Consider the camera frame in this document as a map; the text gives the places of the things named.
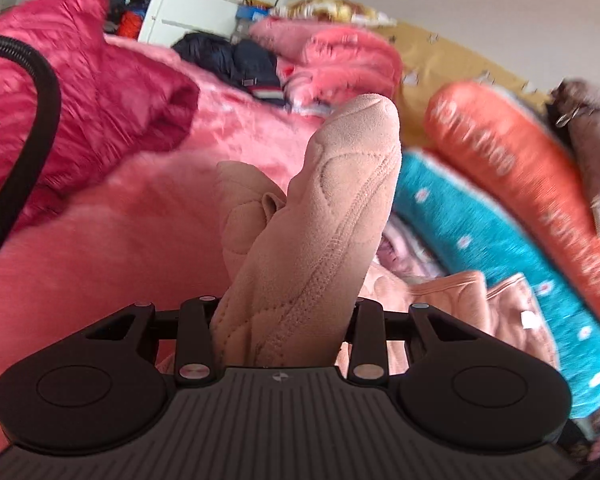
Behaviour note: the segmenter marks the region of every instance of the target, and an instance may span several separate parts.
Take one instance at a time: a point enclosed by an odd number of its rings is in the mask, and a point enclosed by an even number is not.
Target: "pink plush fabric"
[[[428,282],[448,274],[396,213],[389,215],[376,257],[405,283]]]
[[[129,303],[168,309],[223,294],[216,164],[254,164],[286,189],[319,124],[261,104],[169,49],[107,41],[192,78],[198,112],[177,152],[129,158],[72,197],[64,214],[8,240],[0,252],[0,373]],[[5,444],[0,430],[0,450]]]
[[[366,28],[267,18],[255,23],[249,35],[263,47],[297,64],[320,66],[354,62],[374,66],[396,81],[402,74],[398,51]]]
[[[254,166],[219,164],[232,275],[210,323],[219,363],[335,361],[391,210],[399,129],[389,99],[357,97],[311,138],[287,196]]]
[[[378,301],[385,310],[393,312],[407,312],[412,303],[429,303],[560,369],[554,338],[522,274],[515,274],[489,289],[483,274],[477,270],[407,285],[384,267],[372,263],[360,296]],[[349,366],[349,353],[350,345],[343,343],[336,360],[343,374]],[[391,374],[407,370],[403,341],[388,341],[387,353]]]
[[[314,101],[337,106],[365,93],[391,98],[400,83],[400,54],[364,28],[271,18],[249,34],[280,56],[278,76],[294,108]]]

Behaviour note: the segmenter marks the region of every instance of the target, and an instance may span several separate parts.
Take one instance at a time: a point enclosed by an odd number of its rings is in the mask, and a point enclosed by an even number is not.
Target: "black machine base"
[[[349,372],[214,363],[218,299],[131,305],[0,377],[0,480],[567,480],[550,366],[440,312],[358,300]],[[173,375],[154,367],[176,340]],[[410,362],[389,376],[387,340]]]

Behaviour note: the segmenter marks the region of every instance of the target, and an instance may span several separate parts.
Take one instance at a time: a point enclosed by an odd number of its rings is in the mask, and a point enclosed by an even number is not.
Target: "ribbed black surface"
[[[280,380],[281,372],[288,377]],[[0,480],[566,480],[575,473],[549,446],[476,456],[430,442],[381,390],[347,384],[334,368],[233,368],[219,383],[180,391],[156,426],[116,450],[56,458],[13,447],[0,455]]]

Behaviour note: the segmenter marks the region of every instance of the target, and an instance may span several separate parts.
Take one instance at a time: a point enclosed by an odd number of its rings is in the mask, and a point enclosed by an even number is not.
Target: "metal pin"
[[[560,116],[558,118],[557,121],[555,121],[555,125],[558,126],[558,128],[561,128],[563,126],[566,126],[567,124],[569,124],[569,121],[571,121],[580,111],[580,107],[576,106],[571,112],[569,112],[568,114],[564,114],[563,116]]]
[[[353,374],[365,381],[375,381],[384,375],[384,370],[381,366],[366,363],[353,368]]]
[[[184,379],[200,380],[209,377],[211,370],[208,366],[200,363],[190,363],[184,365],[178,371],[181,377]]]

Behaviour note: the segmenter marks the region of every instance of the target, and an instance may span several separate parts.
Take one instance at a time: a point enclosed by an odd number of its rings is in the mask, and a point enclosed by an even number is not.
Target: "metal clip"
[[[569,121],[571,121],[578,114],[579,111],[580,111],[580,107],[576,106],[568,114],[564,114],[563,116],[560,116],[558,118],[558,120],[555,121],[555,125],[558,126],[558,128],[562,128],[562,127],[566,126],[567,124],[569,124]]]

